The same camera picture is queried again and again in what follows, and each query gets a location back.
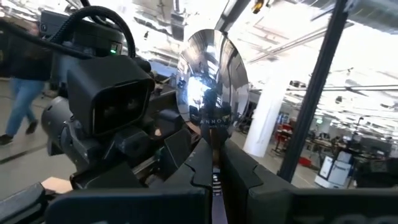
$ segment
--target ceiling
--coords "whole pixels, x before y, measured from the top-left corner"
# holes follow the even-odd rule
[[[11,1],[18,4],[24,2],[24,10],[29,10],[25,14],[32,14],[31,11],[37,9],[38,5],[60,11],[67,5],[64,0]],[[187,39],[199,29],[213,28],[227,0],[217,1],[216,4],[209,0],[90,2],[119,12],[131,26],[139,54],[163,67],[172,68],[182,46],[182,39],[176,40],[174,34],[176,31],[172,12],[175,12],[176,2],[184,18],[183,39]],[[294,65],[289,64],[291,71],[294,71],[291,80],[307,86],[328,22],[328,16],[313,22],[311,18],[333,4],[333,1],[271,0],[271,3],[271,8],[265,7],[259,14],[253,14],[252,5],[248,6],[229,31],[229,38],[241,53],[254,88],[261,89],[262,83],[274,75],[265,71],[276,62],[294,62]],[[148,30],[150,35],[147,39],[137,38],[143,37]],[[398,1],[360,1],[343,32],[317,115],[330,117],[335,125],[348,129],[363,116],[364,132],[371,129],[380,136],[394,136],[396,132],[398,140],[398,63],[395,63],[398,52],[398,45],[395,44],[398,41],[398,36],[395,35],[397,30]],[[367,91],[366,88],[346,91],[345,88],[374,85],[382,85],[377,89],[383,91]],[[334,91],[333,87],[339,87],[340,91]],[[300,108],[304,94],[305,87],[291,86],[285,95],[285,103]]]
[[[377,4],[362,2],[349,18],[350,23],[343,32],[317,115],[332,118],[335,126],[346,129],[352,129],[358,118],[364,117],[361,122],[363,125],[360,126],[363,133],[371,130],[379,137],[394,136],[398,134],[398,67],[392,57],[398,50],[393,44],[398,40],[398,36],[394,35],[397,18],[391,12],[392,6],[381,7],[382,1]],[[331,1],[276,2],[265,16],[250,15],[247,9],[246,18],[239,19],[233,27],[235,30],[230,32],[230,37],[233,36],[240,53],[246,59],[246,67],[252,70],[249,80],[254,82],[255,88],[261,89],[265,77],[273,75],[255,72],[261,69],[260,64],[267,68],[278,61],[285,63],[286,60],[295,60],[294,64],[289,64],[294,73],[291,80],[298,81],[304,87],[291,86],[284,102],[297,109],[301,107],[305,86],[308,85],[323,41],[322,33],[324,34],[323,28],[328,16],[315,22],[310,22],[310,19],[330,3]],[[315,30],[313,35],[307,37],[308,40],[294,43],[293,40]],[[332,87],[336,86],[342,91],[335,91]],[[347,91],[346,86],[352,86],[353,89],[357,86],[357,90]],[[375,89],[385,91],[367,91]]]

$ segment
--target black panel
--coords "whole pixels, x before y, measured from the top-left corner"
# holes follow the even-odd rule
[[[126,163],[116,166],[98,164],[94,169],[71,175],[74,189],[108,189],[142,187]]]
[[[160,153],[160,173],[170,177],[185,162],[191,153],[191,134],[182,129],[164,140],[165,147]]]
[[[197,186],[211,190],[213,173],[213,150],[203,139],[182,166],[166,180],[166,186]]]
[[[0,202],[0,223],[31,223],[41,216],[46,205],[43,186],[34,184]]]
[[[254,169],[254,173],[262,185],[249,190],[246,223],[288,223],[290,191],[296,188],[261,165]]]
[[[228,223],[246,223],[249,189],[262,184],[254,173],[258,163],[231,140],[221,148],[220,160]]]
[[[398,223],[397,210],[391,206],[398,200],[394,189],[298,189],[293,193],[289,223]]]
[[[209,193],[201,188],[74,190],[45,213],[46,224],[207,224]]]

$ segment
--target black metal frame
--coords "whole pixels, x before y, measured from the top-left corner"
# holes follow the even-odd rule
[[[308,85],[303,104],[298,114],[297,123],[293,131],[292,139],[287,146],[286,154],[282,165],[278,171],[278,176],[291,182],[294,172],[300,159],[302,149],[305,144],[305,138],[317,108],[319,99],[325,86],[333,57],[343,33],[349,14],[348,0],[337,0],[328,29],[323,39],[319,52],[318,60],[315,65],[313,75]]]
[[[218,19],[215,29],[228,32],[250,2],[251,0],[229,0]]]

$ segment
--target shiny metal disc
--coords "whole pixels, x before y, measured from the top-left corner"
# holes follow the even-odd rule
[[[249,100],[248,76],[238,50],[220,31],[200,30],[180,55],[176,81],[182,118],[219,148],[232,135]]]

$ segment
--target ductwork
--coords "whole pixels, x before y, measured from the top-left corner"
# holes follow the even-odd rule
[[[351,23],[351,22],[347,22],[346,25],[345,25],[345,28],[351,27],[352,25],[354,25],[354,24]],[[311,32],[309,34],[305,34],[302,37],[299,37],[299,38],[294,39],[294,40],[290,40],[287,43],[284,43],[282,45],[278,45],[276,47],[273,47],[272,49],[269,49],[265,54],[262,54],[262,55],[254,58],[252,60],[249,60],[248,63],[249,64],[256,63],[256,62],[258,62],[260,60],[263,60],[263,59],[265,59],[265,58],[267,58],[269,56],[275,56],[277,54],[280,54],[280,53],[285,52],[287,50],[290,50],[292,48],[301,46],[303,44],[306,44],[306,43],[309,43],[309,42],[311,42],[313,40],[321,38],[321,37],[325,36],[327,28],[328,28],[327,26],[324,26],[324,27],[319,28],[319,29],[317,29],[317,30],[315,30],[315,31],[313,31],[313,32]]]
[[[324,9],[331,0],[286,0],[297,4]],[[351,13],[349,20],[390,34],[398,34],[398,0],[362,0]]]

